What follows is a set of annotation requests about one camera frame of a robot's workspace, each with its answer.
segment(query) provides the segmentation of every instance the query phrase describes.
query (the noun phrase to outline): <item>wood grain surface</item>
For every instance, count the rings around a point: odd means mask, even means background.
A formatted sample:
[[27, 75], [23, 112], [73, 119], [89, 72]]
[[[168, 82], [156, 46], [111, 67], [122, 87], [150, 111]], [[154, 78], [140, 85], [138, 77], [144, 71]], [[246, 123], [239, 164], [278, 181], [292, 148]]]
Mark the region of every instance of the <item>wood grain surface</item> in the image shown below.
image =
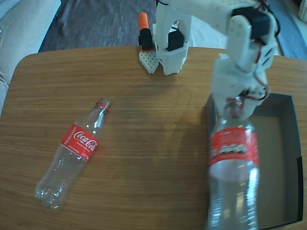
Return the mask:
[[[205, 103], [221, 50], [190, 48], [178, 75], [149, 75], [138, 47], [30, 55], [17, 67], [0, 118], [1, 230], [202, 230], [207, 215]], [[276, 57], [272, 91], [293, 95], [307, 152], [307, 62]], [[101, 144], [62, 211], [34, 187], [73, 120], [112, 103]], [[304, 162], [306, 183], [307, 158]], [[303, 230], [304, 221], [283, 229]]]

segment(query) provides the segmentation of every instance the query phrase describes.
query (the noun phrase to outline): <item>empty plastic bottle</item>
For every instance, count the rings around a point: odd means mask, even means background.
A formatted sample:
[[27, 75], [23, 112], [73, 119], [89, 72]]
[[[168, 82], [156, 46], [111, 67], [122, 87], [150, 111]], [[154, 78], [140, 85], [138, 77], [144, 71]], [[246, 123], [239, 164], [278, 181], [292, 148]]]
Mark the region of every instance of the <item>empty plastic bottle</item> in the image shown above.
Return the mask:
[[241, 119], [241, 99], [226, 102], [211, 134], [210, 202], [207, 230], [256, 230], [260, 177], [257, 137]]
[[100, 99], [86, 115], [77, 119], [60, 143], [52, 164], [35, 188], [44, 206], [59, 208], [74, 180], [83, 171], [96, 146], [111, 102]]

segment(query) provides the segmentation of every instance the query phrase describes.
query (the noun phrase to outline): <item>bottle label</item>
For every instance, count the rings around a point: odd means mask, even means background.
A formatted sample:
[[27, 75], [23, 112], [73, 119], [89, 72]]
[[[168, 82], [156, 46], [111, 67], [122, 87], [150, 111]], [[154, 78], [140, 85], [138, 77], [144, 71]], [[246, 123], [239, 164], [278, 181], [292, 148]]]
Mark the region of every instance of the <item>bottle label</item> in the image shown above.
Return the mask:
[[258, 166], [257, 136], [244, 128], [226, 128], [211, 139], [209, 166], [223, 160], [252, 161]]
[[73, 124], [61, 144], [83, 160], [88, 161], [99, 141], [83, 128]]

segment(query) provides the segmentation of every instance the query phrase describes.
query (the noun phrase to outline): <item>open box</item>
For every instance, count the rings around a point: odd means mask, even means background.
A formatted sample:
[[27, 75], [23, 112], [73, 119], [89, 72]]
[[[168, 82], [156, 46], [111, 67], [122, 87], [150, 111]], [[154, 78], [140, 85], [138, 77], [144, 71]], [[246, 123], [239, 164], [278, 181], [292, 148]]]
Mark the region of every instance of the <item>open box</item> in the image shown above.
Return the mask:
[[[212, 96], [207, 102], [207, 114], [210, 134], [217, 120]], [[292, 97], [272, 93], [249, 119], [257, 132], [260, 157], [259, 229], [301, 221], [303, 165]]]

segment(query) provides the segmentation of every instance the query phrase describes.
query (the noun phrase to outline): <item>robotic arm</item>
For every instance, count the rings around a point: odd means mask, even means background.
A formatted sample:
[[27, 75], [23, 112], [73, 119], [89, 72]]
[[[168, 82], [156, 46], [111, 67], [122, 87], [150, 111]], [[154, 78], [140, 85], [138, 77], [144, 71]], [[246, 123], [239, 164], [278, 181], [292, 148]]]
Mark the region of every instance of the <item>robotic arm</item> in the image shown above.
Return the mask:
[[[219, 114], [228, 98], [244, 99], [244, 118], [269, 94], [265, 69], [277, 48], [275, 17], [254, 0], [160, 0], [153, 25], [155, 55], [165, 75], [178, 73], [186, 60], [191, 16], [228, 36], [226, 54], [215, 61], [212, 94]], [[178, 22], [180, 28], [174, 28]]]

